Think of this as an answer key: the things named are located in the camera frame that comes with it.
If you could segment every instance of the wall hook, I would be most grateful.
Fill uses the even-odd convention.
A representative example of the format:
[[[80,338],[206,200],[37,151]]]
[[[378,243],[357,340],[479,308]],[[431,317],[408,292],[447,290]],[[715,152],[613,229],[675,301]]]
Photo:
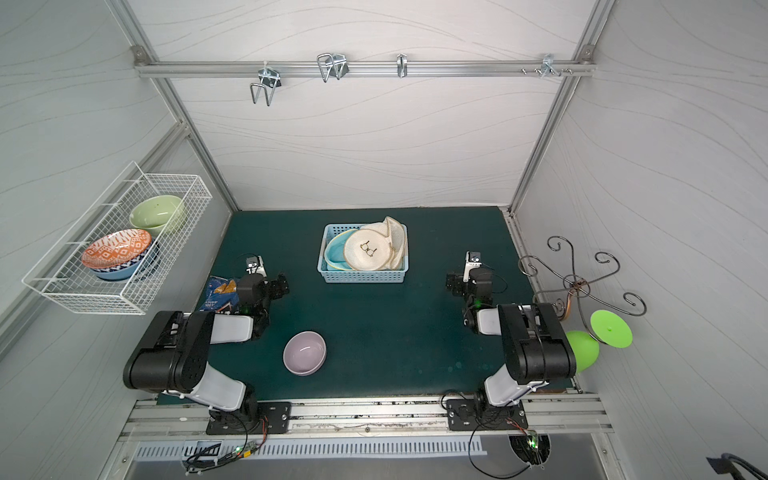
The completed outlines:
[[[320,69],[320,77],[323,78],[323,82],[328,81],[331,71],[333,71],[333,76],[336,77],[336,80],[341,80],[341,77],[349,72],[346,57],[338,53],[317,55],[317,67]]]
[[[275,89],[282,86],[280,82],[280,74],[268,68],[266,62],[264,62],[264,68],[259,70],[259,83],[250,84],[250,97],[255,104],[259,99],[259,93],[264,90],[264,98],[266,99],[266,105],[269,107],[272,104],[272,99],[275,96]]]
[[[552,267],[550,267],[549,265],[544,263],[544,261],[541,260],[539,257],[535,257],[533,255],[525,255],[524,257],[521,257],[520,260],[518,261],[518,268],[520,269],[521,272],[523,272],[524,275],[527,275],[527,276],[537,276],[538,275],[538,269],[533,265],[533,263],[531,263],[531,260],[536,260],[542,266],[544,266],[544,268],[546,268],[547,270],[552,272],[554,275],[556,275],[558,278],[560,278],[560,280],[562,280],[562,282],[563,282],[563,288],[558,288],[558,289],[554,289],[554,290],[539,290],[538,292],[534,292],[533,302],[534,303],[539,302],[540,300],[538,299],[538,297],[541,294],[543,294],[543,293],[560,293],[560,294],[565,293],[565,295],[566,295],[565,301],[563,301],[562,299],[558,298],[554,302],[555,311],[557,312],[558,317],[560,318],[560,321],[563,321],[563,320],[568,318],[568,316],[571,313],[571,305],[575,301],[576,302],[576,306],[578,308],[578,314],[581,317],[581,323],[584,324],[584,328],[587,330],[587,333],[589,333],[589,335],[593,339],[597,340],[600,343],[604,343],[604,344],[607,345],[607,343],[605,343],[604,341],[600,340],[594,334],[594,331],[592,330],[592,328],[587,323],[586,318],[584,318],[584,312],[581,310],[581,299],[582,298],[589,297],[589,298],[591,298],[593,300],[596,300],[597,302],[607,306],[608,308],[616,310],[617,312],[625,313],[627,315],[632,315],[632,316],[643,316],[643,315],[645,315],[645,313],[648,311],[648,307],[646,306],[645,302],[643,301],[642,298],[640,298],[639,295],[637,295],[636,293],[632,293],[632,292],[624,292],[624,294],[622,295],[622,298],[624,298],[625,302],[627,302],[631,306],[635,307],[635,310],[640,310],[639,312],[638,311],[629,311],[629,310],[621,309],[621,308],[619,308],[619,307],[617,307],[615,305],[612,305],[612,304],[610,304],[608,302],[604,302],[603,300],[600,300],[595,295],[593,295],[592,292],[591,292],[590,285],[595,284],[595,283],[597,283],[597,282],[599,282],[601,280],[605,280],[609,276],[613,276],[616,273],[618,273],[619,270],[621,270],[621,264],[619,263],[619,260],[616,257],[614,257],[613,255],[611,255],[610,253],[608,253],[608,252],[597,252],[594,255],[595,261],[597,261],[598,263],[606,264],[606,265],[615,263],[614,270],[612,272],[606,273],[605,275],[600,276],[600,277],[598,277],[598,278],[596,278],[594,280],[586,280],[584,277],[579,276],[579,275],[576,274],[576,263],[575,263],[575,260],[574,260],[574,246],[573,246],[573,243],[571,243],[565,237],[559,237],[559,236],[555,235],[555,236],[549,237],[547,239],[547,247],[549,247],[549,250],[552,250],[553,252],[559,252],[561,250],[561,248],[562,248],[562,242],[560,240],[562,240],[565,243],[567,243],[568,246],[571,248],[571,272],[570,273],[568,273],[566,275],[561,275],[560,273],[554,271],[552,269]]]
[[[537,68],[536,71],[538,72],[539,77],[559,77],[563,75],[562,71],[555,70],[552,66],[552,62],[554,61],[554,57],[551,53],[548,53],[544,56],[544,59],[541,61],[541,67]]]
[[[408,55],[401,53],[397,56],[397,76],[400,78],[408,76]]]

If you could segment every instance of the scrollwork wire stand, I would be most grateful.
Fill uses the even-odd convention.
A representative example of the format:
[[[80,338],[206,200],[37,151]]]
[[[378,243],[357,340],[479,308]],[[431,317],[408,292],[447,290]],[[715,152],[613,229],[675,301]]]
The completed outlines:
[[[554,271],[549,265],[544,263],[543,260],[541,260],[539,257],[536,257],[534,255],[525,255],[524,257],[521,257],[521,259],[518,261],[518,268],[526,276],[535,277],[535,276],[538,275],[538,269],[533,265],[533,263],[531,263],[531,260],[536,260],[541,265],[543,265],[547,270],[552,272],[554,275],[556,275],[557,277],[559,277],[563,281],[563,288],[554,289],[554,290],[539,290],[539,291],[534,292],[534,294],[533,294],[533,302],[534,303],[540,302],[540,300],[538,298],[543,293],[567,292],[566,300],[565,301],[563,301],[563,299],[561,299],[561,298],[558,298],[554,302],[554,307],[555,307],[556,313],[558,314],[558,318],[561,321],[565,320],[566,318],[568,318],[568,315],[571,312],[571,302],[572,302],[572,299],[575,299],[576,306],[578,308],[578,314],[581,317],[581,323],[584,324],[584,328],[587,330],[587,333],[589,333],[589,335],[593,339],[595,339],[598,342],[603,343],[605,345],[607,345],[607,343],[602,341],[601,339],[598,338],[597,335],[595,335],[595,333],[592,330],[591,326],[587,323],[587,320],[584,318],[584,311],[581,308],[581,299],[582,298],[589,297],[589,298],[591,298],[591,299],[593,299],[593,300],[595,300],[595,301],[597,301],[597,302],[607,306],[608,308],[616,310],[617,312],[620,312],[620,313],[626,313],[627,315],[632,315],[632,316],[643,316],[643,315],[645,315],[645,313],[648,311],[648,307],[645,305],[645,302],[643,301],[643,299],[640,298],[640,296],[637,295],[636,293],[625,292],[624,295],[623,295],[623,298],[624,298],[625,302],[627,302],[630,305],[635,306],[635,307],[637,307],[637,303],[638,302],[640,304],[642,304],[642,306],[643,306],[642,310],[643,311],[639,312],[639,313],[630,312],[630,311],[621,309],[621,308],[619,308],[619,307],[617,307],[615,305],[611,305],[608,302],[604,302],[603,300],[600,300],[596,296],[592,295],[590,285],[595,284],[595,283],[597,283],[597,282],[599,282],[601,280],[605,280],[609,276],[613,276],[616,273],[618,273],[619,270],[621,270],[621,264],[619,263],[619,261],[618,261],[618,259],[616,257],[614,257],[613,255],[611,255],[608,252],[602,252],[602,251],[601,252],[597,252],[594,255],[594,259],[598,263],[605,264],[605,263],[615,262],[616,263],[616,270],[614,270],[613,272],[608,273],[607,275],[600,276],[600,277],[598,277],[598,278],[596,278],[594,280],[586,280],[584,277],[579,276],[579,275],[576,274],[576,263],[575,263],[575,260],[574,260],[574,246],[573,246],[573,243],[571,243],[571,241],[568,240],[565,237],[560,237],[560,236],[557,236],[557,235],[549,237],[547,239],[547,247],[549,247],[549,249],[554,251],[554,252],[559,252],[562,249],[562,243],[560,241],[557,242],[557,246],[556,247],[553,246],[552,240],[554,240],[554,239],[563,240],[571,248],[571,273],[569,273],[568,275],[564,275],[563,276],[560,273]],[[528,260],[527,267],[530,270],[526,270],[526,265],[525,265],[525,261],[526,260]]]

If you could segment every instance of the dark green mat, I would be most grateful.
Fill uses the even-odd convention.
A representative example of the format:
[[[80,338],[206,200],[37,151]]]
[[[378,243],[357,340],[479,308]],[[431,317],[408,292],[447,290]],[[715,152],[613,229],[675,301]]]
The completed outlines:
[[[408,227],[404,283],[330,284],[317,272],[328,223],[371,223],[386,215]],[[290,294],[272,303],[264,336],[213,345],[210,364],[255,387],[259,399],[471,392],[503,363],[501,337],[462,325],[462,299],[445,291],[445,274],[463,271],[467,250],[503,276],[497,303],[528,303],[532,291],[517,268],[515,246],[498,208],[304,210],[234,214],[211,275],[242,276],[247,253],[264,258],[269,278],[283,272]],[[504,283],[495,282],[495,290]],[[307,377],[283,365],[283,347],[313,330],[328,356]],[[161,396],[161,402],[177,399]]]

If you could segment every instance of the green rubber cup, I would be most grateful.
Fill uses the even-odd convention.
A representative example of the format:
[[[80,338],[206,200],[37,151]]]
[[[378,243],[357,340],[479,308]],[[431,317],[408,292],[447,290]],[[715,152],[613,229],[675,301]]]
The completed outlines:
[[[592,313],[590,323],[594,334],[610,346],[625,349],[632,345],[632,330],[619,315],[608,310]]]
[[[576,373],[591,367],[600,354],[600,342],[589,336],[589,333],[580,330],[566,332],[565,336],[576,355]]]

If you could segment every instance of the black mounting plate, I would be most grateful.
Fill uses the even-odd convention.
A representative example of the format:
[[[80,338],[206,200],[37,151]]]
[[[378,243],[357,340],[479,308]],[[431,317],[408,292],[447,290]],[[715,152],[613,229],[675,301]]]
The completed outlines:
[[[266,416],[267,434],[279,435],[288,432],[288,421],[290,420],[290,402],[258,402],[259,416]],[[206,435],[239,435],[240,430],[229,428],[226,423],[208,421],[208,427],[205,429]],[[261,435],[261,425],[257,425],[248,435]]]
[[[507,422],[507,419],[516,422],[524,429],[528,427],[522,402],[506,407],[488,406],[480,417],[479,427],[475,417],[474,400],[446,400],[445,407],[448,410],[448,428],[454,432],[471,432],[474,429],[477,429],[478,432],[483,430],[517,430],[518,428]]]

